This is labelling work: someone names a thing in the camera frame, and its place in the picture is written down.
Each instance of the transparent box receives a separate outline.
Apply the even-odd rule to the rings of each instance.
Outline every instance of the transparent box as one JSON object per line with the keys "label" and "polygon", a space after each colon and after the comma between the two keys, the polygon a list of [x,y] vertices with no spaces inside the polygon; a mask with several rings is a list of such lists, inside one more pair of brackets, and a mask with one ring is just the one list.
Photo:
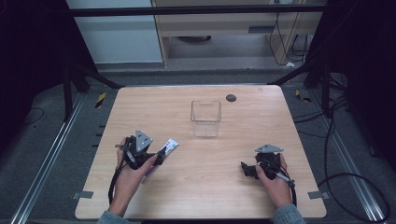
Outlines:
{"label": "transparent box", "polygon": [[191,121],[197,137],[217,137],[221,121],[220,101],[192,101]]}

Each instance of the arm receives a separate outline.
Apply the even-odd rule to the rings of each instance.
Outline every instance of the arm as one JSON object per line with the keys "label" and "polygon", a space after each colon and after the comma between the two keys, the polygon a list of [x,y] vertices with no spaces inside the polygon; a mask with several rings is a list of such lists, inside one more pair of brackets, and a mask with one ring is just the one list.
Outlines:
{"label": "arm", "polygon": [[[122,153],[123,151],[121,149],[117,150],[117,165],[121,162]],[[122,168],[115,185],[113,202],[108,207],[108,210],[102,214],[98,223],[129,223],[122,217],[125,215],[129,202],[139,188],[144,174],[154,164],[156,158],[157,156],[149,158],[137,170],[133,170],[129,165]]]}
{"label": "arm", "polygon": [[[286,171],[287,164],[282,154],[280,154],[280,163]],[[258,165],[256,166],[256,172],[260,181],[264,185],[265,190],[267,191],[268,197],[276,206],[276,211],[273,215],[274,223],[305,223],[296,206],[294,206],[294,204],[291,202],[290,188],[288,183],[278,176],[274,180],[270,180],[265,175],[264,170]]]}

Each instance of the person's right hand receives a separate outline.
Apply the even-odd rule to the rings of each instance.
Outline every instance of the person's right hand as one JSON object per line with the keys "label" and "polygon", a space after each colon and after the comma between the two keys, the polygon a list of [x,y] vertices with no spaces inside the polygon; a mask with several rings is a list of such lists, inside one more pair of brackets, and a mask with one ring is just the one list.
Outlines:
{"label": "person's right hand", "polygon": [[[287,164],[282,154],[280,154],[280,163],[286,170]],[[271,199],[276,208],[291,203],[290,188],[285,180],[278,176],[275,179],[270,180],[259,165],[256,165],[256,172],[260,181],[264,185],[265,190],[267,191],[268,197]]]}

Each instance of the hand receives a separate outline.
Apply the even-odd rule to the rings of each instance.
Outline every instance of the hand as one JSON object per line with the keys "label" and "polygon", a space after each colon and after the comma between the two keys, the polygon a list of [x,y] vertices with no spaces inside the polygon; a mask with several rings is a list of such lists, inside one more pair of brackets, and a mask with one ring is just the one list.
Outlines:
{"label": "hand", "polygon": [[[122,140],[121,145],[125,144],[125,139]],[[120,165],[123,151],[117,150],[117,165]],[[149,158],[139,169],[133,170],[129,165],[122,168],[120,175],[117,179],[114,189],[113,202],[111,203],[108,211],[123,217],[128,207],[129,202],[139,188],[145,173],[150,169],[157,159],[157,155]]]}
{"label": "hand", "polygon": [[[280,154],[280,164],[283,168],[285,168],[286,171],[287,164],[282,154]],[[279,178],[278,176],[274,180],[270,180],[259,165],[256,165],[256,172],[260,181],[264,185],[265,190],[267,191],[268,197],[270,197],[276,208],[291,203],[290,188],[285,180]]]}

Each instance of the blue sleeve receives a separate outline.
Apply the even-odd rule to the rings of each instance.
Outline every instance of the blue sleeve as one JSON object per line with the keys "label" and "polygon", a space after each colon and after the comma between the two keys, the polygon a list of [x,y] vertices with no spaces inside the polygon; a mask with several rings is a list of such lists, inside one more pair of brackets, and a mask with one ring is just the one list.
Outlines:
{"label": "blue sleeve", "polygon": [[294,204],[286,204],[276,209],[273,215],[274,224],[305,223]]}
{"label": "blue sleeve", "polygon": [[119,217],[110,213],[109,211],[105,211],[100,219],[98,220],[97,224],[107,224],[107,223],[114,223],[114,224],[131,224],[131,222],[127,221],[126,219]]}

